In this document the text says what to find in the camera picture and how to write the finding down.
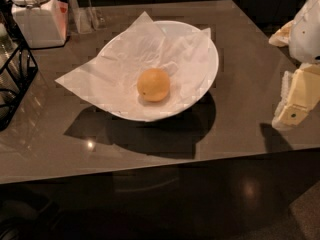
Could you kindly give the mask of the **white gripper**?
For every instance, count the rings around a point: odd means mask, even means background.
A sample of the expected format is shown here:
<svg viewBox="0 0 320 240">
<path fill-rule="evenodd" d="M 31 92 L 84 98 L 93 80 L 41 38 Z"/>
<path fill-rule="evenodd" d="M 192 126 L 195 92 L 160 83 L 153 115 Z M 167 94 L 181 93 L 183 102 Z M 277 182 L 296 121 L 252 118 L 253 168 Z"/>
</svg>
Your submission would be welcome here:
<svg viewBox="0 0 320 240">
<path fill-rule="evenodd" d="M 273 128 L 289 130 L 320 101 L 320 0 L 307 0 L 293 20 L 271 35 L 269 43 L 289 46 L 290 56 L 302 63 L 294 72 L 284 72 L 281 101 L 272 120 Z"/>
</svg>

